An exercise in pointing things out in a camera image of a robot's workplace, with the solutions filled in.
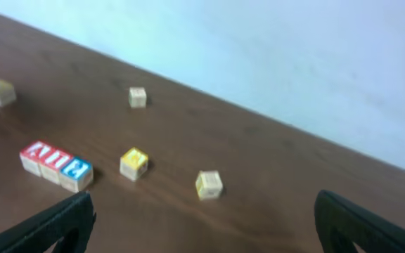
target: brown table surface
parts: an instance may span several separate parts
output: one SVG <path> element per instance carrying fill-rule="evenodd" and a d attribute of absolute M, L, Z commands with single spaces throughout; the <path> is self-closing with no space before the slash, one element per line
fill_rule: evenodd
<path fill-rule="evenodd" d="M 321 252 L 321 189 L 405 228 L 405 171 L 1 16 L 0 77 L 18 93 L 0 108 L 0 232 L 72 194 L 22 168 L 37 139 L 94 165 L 87 252 Z M 153 163 L 136 183 L 119 174 L 133 146 Z M 213 169 L 226 194 L 200 202 Z"/>

